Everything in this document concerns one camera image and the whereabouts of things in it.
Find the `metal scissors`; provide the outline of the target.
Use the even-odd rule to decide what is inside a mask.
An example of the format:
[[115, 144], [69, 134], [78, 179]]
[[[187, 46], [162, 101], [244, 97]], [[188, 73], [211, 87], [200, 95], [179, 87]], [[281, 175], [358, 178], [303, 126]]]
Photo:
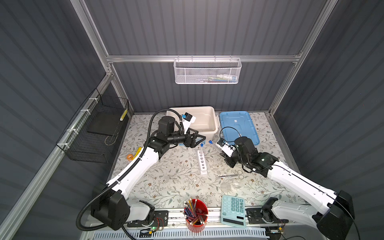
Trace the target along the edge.
[[238, 178], [240, 180], [244, 179], [244, 174], [243, 171], [238, 170], [235, 174], [229, 174], [229, 175], [223, 175], [223, 176], [218, 176], [218, 179], [225, 179], [225, 178]]

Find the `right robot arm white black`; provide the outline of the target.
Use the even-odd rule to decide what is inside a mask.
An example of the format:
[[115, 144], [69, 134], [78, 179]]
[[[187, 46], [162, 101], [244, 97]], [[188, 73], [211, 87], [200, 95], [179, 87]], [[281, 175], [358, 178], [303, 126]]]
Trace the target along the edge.
[[220, 138], [213, 145], [231, 168], [240, 164], [245, 173], [275, 181], [307, 202], [298, 205], [270, 197], [259, 213], [265, 223], [291, 220], [316, 228], [329, 240], [345, 240], [356, 225], [352, 196], [347, 192], [337, 193], [307, 179], [270, 153], [259, 152], [247, 137], [240, 136], [232, 144]]

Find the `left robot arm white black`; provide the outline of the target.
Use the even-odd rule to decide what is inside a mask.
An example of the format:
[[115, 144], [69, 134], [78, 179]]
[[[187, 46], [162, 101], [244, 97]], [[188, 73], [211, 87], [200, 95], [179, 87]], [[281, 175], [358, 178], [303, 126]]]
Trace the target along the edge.
[[76, 227], [84, 232], [109, 227], [116, 231], [129, 222], [142, 221], [146, 225], [153, 222], [155, 208], [145, 201], [132, 201], [130, 192], [144, 174], [170, 149], [183, 144], [195, 148], [206, 140], [197, 130], [191, 128], [196, 117], [190, 113], [175, 117], [164, 116], [159, 120], [158, 129], [151, 131], [154, 118], [149, 122], [145, 144], [139, 154], [117, 176], [106, 184], [94, 189], [94, 196], [79, 212]]

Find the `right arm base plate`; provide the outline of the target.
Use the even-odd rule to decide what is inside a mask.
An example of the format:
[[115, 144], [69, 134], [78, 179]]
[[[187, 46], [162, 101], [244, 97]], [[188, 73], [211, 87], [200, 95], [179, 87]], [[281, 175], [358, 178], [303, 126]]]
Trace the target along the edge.
[[289, 220], [277, 218], [271, 210], [264, 210], [261, 207], [247, 208], [246, 217], [250, 224], [287, 224]]

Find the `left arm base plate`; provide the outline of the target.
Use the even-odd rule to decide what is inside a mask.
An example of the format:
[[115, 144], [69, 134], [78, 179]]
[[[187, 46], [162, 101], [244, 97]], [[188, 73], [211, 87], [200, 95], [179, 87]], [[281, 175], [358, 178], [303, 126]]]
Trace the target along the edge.
[[128, 228], [148, 228], [148, 227], [166, 227], [169, 220], [169, 211], [154, 211], [154, 217], [151, 221], [130, 221], [127, 222]]

